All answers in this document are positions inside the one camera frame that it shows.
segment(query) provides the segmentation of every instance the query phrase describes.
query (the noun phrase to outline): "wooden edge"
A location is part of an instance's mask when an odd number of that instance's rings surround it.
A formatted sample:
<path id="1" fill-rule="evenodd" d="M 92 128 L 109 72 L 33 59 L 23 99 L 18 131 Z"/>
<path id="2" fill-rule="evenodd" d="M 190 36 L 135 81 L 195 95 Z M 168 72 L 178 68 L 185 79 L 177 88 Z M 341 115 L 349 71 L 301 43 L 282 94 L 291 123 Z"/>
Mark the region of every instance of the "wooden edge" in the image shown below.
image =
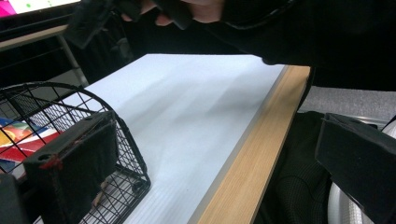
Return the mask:
<path id="1" fill-rule="evenodd" d="M 47 30 L 39 31 L 29 35 L 24 35 L 21 37 L 16 37 L 13 39 L 0 42 L 0 51 L 12 49 L 18 46 L 33 43 L 37 40 L 41 40 L 50 36 L 61 34 L 66 29 L 66 27 L 67 25 L 61 25 L 61 26 L 49 28 Z"/>
<path id="2" fill-rule="evenodd" d="M 198 223 L 254 220 L 308 75 L 309 67 L 288 66 Z"/>

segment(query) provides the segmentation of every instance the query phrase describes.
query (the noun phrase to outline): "black sleeve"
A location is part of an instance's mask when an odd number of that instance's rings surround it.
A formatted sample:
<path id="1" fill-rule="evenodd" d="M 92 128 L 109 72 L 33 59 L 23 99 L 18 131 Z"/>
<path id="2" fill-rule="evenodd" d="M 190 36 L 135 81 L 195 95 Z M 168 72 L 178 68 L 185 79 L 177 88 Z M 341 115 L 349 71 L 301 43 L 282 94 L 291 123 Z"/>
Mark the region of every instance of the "black sleeve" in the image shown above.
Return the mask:
<path id="1" fill-rule="evenodd" d="M 267 64 L 354 69 L 396 63 L 393 0 L 226 0 L 222 22 L 208 29 Z"/>

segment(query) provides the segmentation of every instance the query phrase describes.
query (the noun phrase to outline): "wire basket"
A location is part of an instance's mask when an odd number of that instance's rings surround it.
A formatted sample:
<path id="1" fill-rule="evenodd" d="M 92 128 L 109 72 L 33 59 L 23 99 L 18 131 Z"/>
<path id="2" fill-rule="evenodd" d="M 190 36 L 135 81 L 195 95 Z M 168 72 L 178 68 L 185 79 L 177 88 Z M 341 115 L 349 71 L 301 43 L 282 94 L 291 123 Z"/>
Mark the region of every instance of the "wire basket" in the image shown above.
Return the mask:
<path id="1" fill-rule="evenodd" d="M 37 82 L 0 90 L 1 118 L 45 127 L 58 133 L 81 119 L 104 111 L 113 109 L 93 93 L 67 84 Z M 149 191 L 146 164 L 125 122 L 117 114 L 116 119 L 120 151 L 116 172 L 106 179 L 107 184 L 100 192 L 99 203 L 80 223 L 122 223 Z M 7 147 L 0 149 L 0 158 L 11 149 L 17 149 L 23 157 L 28 156 L 20 148 L 23 139 L 14 141 L 5 127 L 0 127 L 0 131 L 2 137 L 10 142 Z M 43 144 L 47 144 L 45 138 L 39 138 Z M 0 159 L 0 173 L 20 178 L 24 170 L 18 161 Z"/>

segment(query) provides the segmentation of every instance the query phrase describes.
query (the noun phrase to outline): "hand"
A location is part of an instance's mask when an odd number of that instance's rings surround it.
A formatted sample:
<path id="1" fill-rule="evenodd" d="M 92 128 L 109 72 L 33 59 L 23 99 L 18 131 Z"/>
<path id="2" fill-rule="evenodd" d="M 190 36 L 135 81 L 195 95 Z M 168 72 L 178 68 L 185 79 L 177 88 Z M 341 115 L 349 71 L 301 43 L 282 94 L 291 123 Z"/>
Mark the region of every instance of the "hand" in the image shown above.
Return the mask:
<path id="1" fill-rule="evenodd" d="M 219 21 L 224 6 L 224 0 L 181 0 L 188 5 L 193 18 L 202 23 Z M 155 4 L 149 0 L 142 0 L 142 14 L 155 8 Z M 130 21 L 127 16 L 122 15 L 125 21 Z M 161 13 L 156 24 L 165 26 L 172 23 L 172 19 Z"/>

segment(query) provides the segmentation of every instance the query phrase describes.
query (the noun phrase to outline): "white surface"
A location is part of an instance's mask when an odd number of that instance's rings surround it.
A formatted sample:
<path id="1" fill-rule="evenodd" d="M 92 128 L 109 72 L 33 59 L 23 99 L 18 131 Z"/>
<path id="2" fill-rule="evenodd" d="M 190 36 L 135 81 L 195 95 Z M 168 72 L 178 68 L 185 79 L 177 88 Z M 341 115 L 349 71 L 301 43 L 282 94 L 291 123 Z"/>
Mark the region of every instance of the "white surface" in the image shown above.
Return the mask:
<path id="1" fill-rule="evenodd" d="M 152 182 L 125 223 L 189 222 L 282 68 L 249 55 L 154 54 L 89 86 L 125 120 Z"/>

